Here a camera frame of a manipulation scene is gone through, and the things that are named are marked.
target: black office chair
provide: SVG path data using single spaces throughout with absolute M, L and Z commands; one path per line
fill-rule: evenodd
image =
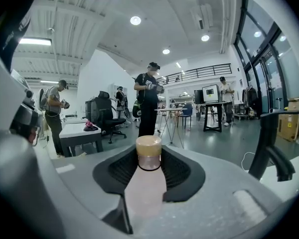
M 184 105 L 183 108 L 187 109 L 187 110 L 183 110 L 183 114 L 179 115 L 178 117 L 181 117 L 182 125 L 184 125 L 184 118 L 185 118 L 185 128 L 184 129 L 186 129 L 187 117 L 190 117 L 190 127 L 191 127 L 191 116 L 193 115 L 193 105 L 187 104 L 187 105 Z
M 100 91 L 100 94 L 95 98 L 91 104 L 91 119 L 106 133 L 103 135 L 110 135 L 109 143 L 112 143 L 112 136 L 114 134 L 126 135 L 121 131 L 116 131 L 115 126 L 123 124 L 126 119 L 114 119 L 112 113 L 112 102 L 109 99 L 110 95 L 107 92 Z

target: railing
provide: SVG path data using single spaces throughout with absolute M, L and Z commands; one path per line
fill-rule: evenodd
M 187 70 L 184 72 L 170 74 L 158 78 L 157 82 L 165 85 L 174 82 L 182 82 L 182 81 L 187 81 L 187 80 L 192 80 L 197 78 L 204 78 L 208 76 L 221 77 L 225 74 L 232 74 L 230 64 L 206 66 L 206 67 L 196 68 L 192 70 Z

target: floor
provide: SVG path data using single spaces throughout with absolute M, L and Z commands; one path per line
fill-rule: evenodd
M 157 117 L 156 128 L 159 127 L 161 116 Z M 203 122 L 202 118 L 198 121 L 196 116 L 192 117 L 191 127 L 189 127 L 189 118 L 187 118 L 186 129 L 181 126 L 181 118 L 179 121 L 178 132 L 184 143 L 184 148 L 192 150 L 205 155 L 210 155 L 213 157 L 225 159 L 238 166 L 241 166 L 244 154 L 246 152 L 255 153 L 258 144 L 259 132 L 260 132 L 260 122 L 259 120 L 235 120 L 233 124 L 228 127 L 223 126 L 222 133 L 215 131 L 203 132 Z M 136 127 L 139 124 L 138 121 L 133 121 L 128 128 L 120 129 L 123 133 L 127 135 L 124 139 L 121 135 L 115 135 L 112 138 L 112 144 L 108 144 L 109 136 L 105 136 L 102 140 L 104 151 L 114 149 L 121 146 L 128 146 L 135 144 L 135 141 L 139 134 L 139 129 Z M 208 118 L 208 124 L 212 125 L 213 121 Z M 165 125 L 165 120 L 163 118 L 161 124 L 161 130 Z M 174 123 L 168 122 L 169 129 L 174 129 Z M 57 158 L 53 146 L 53 141 L 51 137 L 51 132 L 49 131 L 50 141 L 47 143 L 46 140 L 41 140 L 38 142 L 36 148 L 44 148 L 52 159 Z M 162 134 L 163 144 L 169 144 L 169 135 L 167 128 Z M 173 144 L 177 147 L 181 147 L 179 137 L 177 132 L 175 132 Z M 288 157 L 288 159 L 295 158 L 299 156 L 299 145 L 295 142 L 288 142 L 280 137 L 276 139 L 276 146 Z M 95 153 L 95 148 L 91 144 L 86 144 L 83 150 L 80 146 L 76 147 L 77 155 L 83 152 L 87 154 Z M 253 154 L 246 154 L 243 162 L 243 167 L 248 170 L 252 160 Z

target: fluorescent light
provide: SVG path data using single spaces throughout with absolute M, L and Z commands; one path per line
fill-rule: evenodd
M 209 35 L 203 35 L 202 37 L 201 37 L 201 40 L 203 41 L 203 42 L 206 42 L 206 41 L 208 41 L 209 40 Z
M 141 18 L 137 16 L 131 17 L 131 24 L 132 25 L 139 25 L 141 23 Z
M 261 36 L 261 32 L 260 31 L 257 31 L 254 33 L 254 37 L 260 37 Z
M 279 38 L 280 42 L 283 42 L 286 40 L 286 37 L 283 35 L 282 37 Z
M 40 81 L 41 83 L 54 83 L 54 84 L 57 84 L 59 82 L 53 82 L 53 81 Z
M 163 54 L 167 55 L 167 54 L 169 54 L 169 53 L 170 53 L 170 50 L 169 50 L 169 49 L 165 49 L 165 50 L 163 50 Z
M 45 38 L 32 38 L 25 37 L 19 41 L 20 44 L 39 44 L 39 45 L 47 45 L 51 46 L 51 40 Z

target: white table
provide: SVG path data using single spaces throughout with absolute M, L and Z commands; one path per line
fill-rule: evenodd
M 165 109 L 155 109 L 155 111 L 159 111 L 159 112 L 174 112 L 175 113 L 175 116 L 177 118 L 178 114 L 176 114 L 176 112 L 179 113 L 179 111 L 184 111 L 184 110 L 187 110 L 187 108 L 183 109 L 183 108 L 165 108 Z M 168 119 L 169 119 L 169 115 L 168 116 L 163 116 L 162 114 L 162 117 L 161 117 L 161 120 L 160 120 L 160 125 L 161 125 L 161 121 L 163 119 L 163 117 L 165 118 L 165 126 L 164 126 L 164 129 L 163 129 L 163 133 L 165 131 L 165 127 L 167 127 L 167 131 L 168 131 L 168 134 L 169 134 L 169 138 L 170 138 L 170 143 L 173 143 L 173 139 L 174 139 L 174 135 L 175 135 L 175 130 L 176 130 L 176 123 L 175 123 L 175 127 L 174 127 L 174 132 L 173 132 L 173 136 L 170 136 L 170 132 L 169 132 L 169 128 L 168 128 L 168 125 L 167 125 L 167 122 L 168 122 Z M 177 134 L 178 134 L 178 137 L 179 137 L 179 140 L 180 140 L 180 143 L 181 143 L 181 146 L 184 148 L 184 145 L 181 141 L 181 138 L 180 138 L 180 135 L 178 133 L 178 130 L 177 130 Z
M 97 152 L 103 151 L 101 132 L 98 127 L 95 131 L 84 131 L 85 123 L 66 124 L 60 133 L 60 141 L 65 157 L 75 156 L 75 146 L 95 142 Z
M 80 119 L 80 118 L 75 118 L 75 117 L 68 117 L 65 118 L 65 124 L 79 124 L 79 123 L 85 123 L 87 122 L 88 119 Z

